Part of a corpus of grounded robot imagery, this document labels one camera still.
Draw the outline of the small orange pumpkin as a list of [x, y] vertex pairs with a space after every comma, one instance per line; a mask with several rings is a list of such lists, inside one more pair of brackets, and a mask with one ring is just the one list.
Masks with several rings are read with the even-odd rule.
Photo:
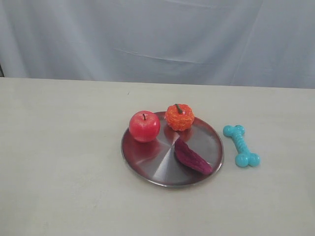
[[164, 119], [174, 131], [185, 131], [191, 128], [195, 116], [189, 105], [174, 104], [167, 108]]

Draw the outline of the purple sweet potato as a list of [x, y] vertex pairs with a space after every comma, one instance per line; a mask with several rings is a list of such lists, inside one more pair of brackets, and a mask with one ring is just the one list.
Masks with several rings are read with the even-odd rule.
[[199, 154], [194, 152], [189, 146], [181, 139], [177, 139], [174, 144], [176, 158], [183, 165], [202, 173], [209, 175], [212, 173], [212, 167], [208, 164]]

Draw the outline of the teal toy bone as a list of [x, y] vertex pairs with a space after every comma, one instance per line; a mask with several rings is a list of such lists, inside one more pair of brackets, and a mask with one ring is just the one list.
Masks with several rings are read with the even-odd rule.
[[235, 157], [235, 164], [238, 167], [257, 167], [260, 164], [260, 156], [250, 152], [244, 140], [245, 128], [242, 125], [226, 125], [223, 128], [223, 135], [232, 139], [238, 154]]

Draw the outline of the round stainless steel plate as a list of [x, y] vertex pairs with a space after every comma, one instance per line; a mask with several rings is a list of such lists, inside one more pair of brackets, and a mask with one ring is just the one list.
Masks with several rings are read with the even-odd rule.
[[[190, 129], [179, 132], [167, 125], [164, 112], [157, 112], [156, 115], [160, 121], [160, 132], [155, 140], [140, 143], [128, 130], [123, 134], [122, 156], [134, 173], [156, 185], [183, 188], [206, 181], [219, 171], [223, 165], [224, 148], [220, 136], [211, 125], [195, 118]], [[212, 167], [210, 174], [203, 175], [178, 161], [174, 150], [178, 138]]]

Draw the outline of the red apple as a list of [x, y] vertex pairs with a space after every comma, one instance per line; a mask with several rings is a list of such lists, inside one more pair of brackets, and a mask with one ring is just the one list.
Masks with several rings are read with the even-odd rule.
[[140, 111], [135, 113], [128, 126], [132, 137], [141, 143], [153, 141], [160, 131], [160, 121], [155, 113]]

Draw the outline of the white backdrop cloth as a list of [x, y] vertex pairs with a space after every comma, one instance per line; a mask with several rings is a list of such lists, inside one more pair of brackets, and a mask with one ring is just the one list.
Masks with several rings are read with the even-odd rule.
[[315, 86], [312, 0], [3, 0], [6, 77]]

